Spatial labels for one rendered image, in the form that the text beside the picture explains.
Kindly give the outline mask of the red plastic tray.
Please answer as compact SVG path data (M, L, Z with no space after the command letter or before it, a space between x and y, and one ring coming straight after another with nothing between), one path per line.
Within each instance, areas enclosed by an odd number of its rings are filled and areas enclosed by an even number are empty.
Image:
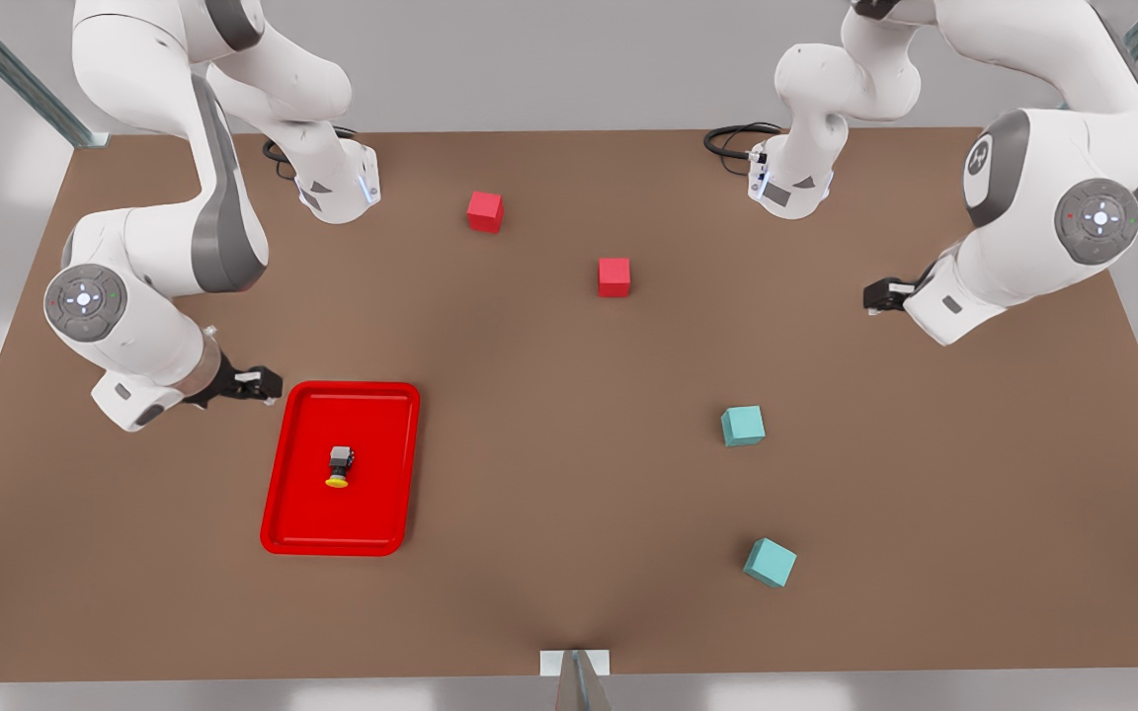
M420 392L402 382L292 387L259 540L281 555L384 557L405 540Z

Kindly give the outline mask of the teal cube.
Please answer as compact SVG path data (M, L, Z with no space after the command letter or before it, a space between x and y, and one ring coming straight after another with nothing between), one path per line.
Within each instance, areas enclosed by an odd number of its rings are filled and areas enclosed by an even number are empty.
M742 571L772 589L780 589L786 586L794 564L794 552L768 537L759 537L751 546Z
M765 423L760 406L736 406L724 410L721 414L721 433L724 445L745 446L762 441Z

